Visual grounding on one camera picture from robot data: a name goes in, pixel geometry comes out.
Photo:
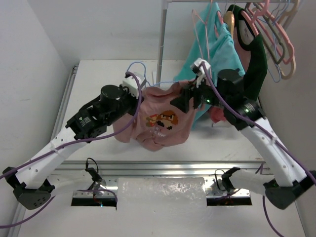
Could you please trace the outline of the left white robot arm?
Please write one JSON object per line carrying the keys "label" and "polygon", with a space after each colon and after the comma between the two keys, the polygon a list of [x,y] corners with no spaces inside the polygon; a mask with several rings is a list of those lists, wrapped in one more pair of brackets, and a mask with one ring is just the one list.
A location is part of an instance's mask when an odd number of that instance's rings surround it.
{"label": "left white robot arm", "polygon": [[92,141],[106,139],[107,127],[126,114],[137,117],[142,103],[141,89],[106,85],[100,95],[83,105],[65,127],[37,155],[20,167],[8,167],[2,177],[13,188],[17,201],[28,210],[46,204],[53,196],[75,190],[98,197],[106,191],[105,181],[92,167],[79,173],[52,172],[77,150]]}

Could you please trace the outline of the pink printed t shirt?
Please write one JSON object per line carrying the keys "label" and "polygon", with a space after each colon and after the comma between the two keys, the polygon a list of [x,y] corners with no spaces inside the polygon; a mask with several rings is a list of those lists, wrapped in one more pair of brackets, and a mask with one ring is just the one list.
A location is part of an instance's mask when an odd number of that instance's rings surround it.
{"label": "pink printed t shirt", "polygon": [[185,143],[198,109],[193,108],[193,99],[189,101],[187,113],[171,105],[170,101],[180,96],[181,90],[188,84],[185,80],[175,82],[167,90],[158,87],[145,88],[137,118],[126,130],[115,135],[115,139],[122,143],[129,143],[134,139],[153,152]]}

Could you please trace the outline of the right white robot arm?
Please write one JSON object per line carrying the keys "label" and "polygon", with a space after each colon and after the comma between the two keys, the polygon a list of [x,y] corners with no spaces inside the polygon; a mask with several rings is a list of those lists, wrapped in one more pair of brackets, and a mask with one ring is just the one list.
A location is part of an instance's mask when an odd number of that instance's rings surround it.
{"label": "right white robot arm", "polygon": [[246,137],[262,156],[271,175],[255,174],[239,167],[224,172],[217,188],[231,193],[247,189],[266,197],[276,208],[284,210],[306,192],[316,179],[316,172],[306,172],[292,158],[273,129],[264,111],[256,101],[243,94],[243,79],[236,70],[224,69],[218,73],[217,85],[209,82],[203,68],[193,68],[195,79],[170,104],[188,113],[201,104],[222,106],[224,117]]}

